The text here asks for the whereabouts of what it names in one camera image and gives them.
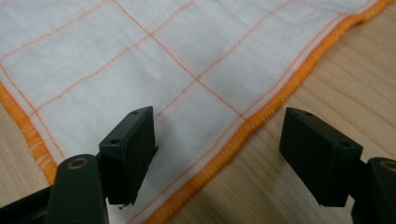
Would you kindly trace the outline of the white cloth with orange edge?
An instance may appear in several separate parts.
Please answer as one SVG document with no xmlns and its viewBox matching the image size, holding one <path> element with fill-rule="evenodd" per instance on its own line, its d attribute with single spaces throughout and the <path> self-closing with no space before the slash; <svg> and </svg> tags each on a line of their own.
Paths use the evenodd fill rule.
<svg viewBox="0 0 396 224">
<path fill-rule="evenodd" d="M 140 107 L 159 147 L 113 224 L 159 224 L 394 0 L 0 0 L 0 103 L 47 179 Z"/>
</svg>

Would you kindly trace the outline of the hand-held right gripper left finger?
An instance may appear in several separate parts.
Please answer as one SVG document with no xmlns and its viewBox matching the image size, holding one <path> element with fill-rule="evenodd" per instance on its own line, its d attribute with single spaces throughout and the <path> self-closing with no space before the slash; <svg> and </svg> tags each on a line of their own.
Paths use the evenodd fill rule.
<svg viewBox="0 0 396 224">
<path fill-rule="evenodd" d="M 100 142 L 99 167 L 110 204 L 134 204 L 158 148 L 153 107 L 132 111 Z"/>
</svg>

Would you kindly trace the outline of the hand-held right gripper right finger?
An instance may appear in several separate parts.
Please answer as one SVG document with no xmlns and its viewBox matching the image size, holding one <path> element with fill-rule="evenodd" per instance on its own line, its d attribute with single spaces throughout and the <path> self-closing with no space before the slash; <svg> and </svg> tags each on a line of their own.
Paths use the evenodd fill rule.
<svg viewBox="0 0 396 224">
<path fill-rule="evenodd" d="M 362 146 L 312 113 L 286 109 L 280 154 L 317 202 L 343 207 Z"/>
</svg>

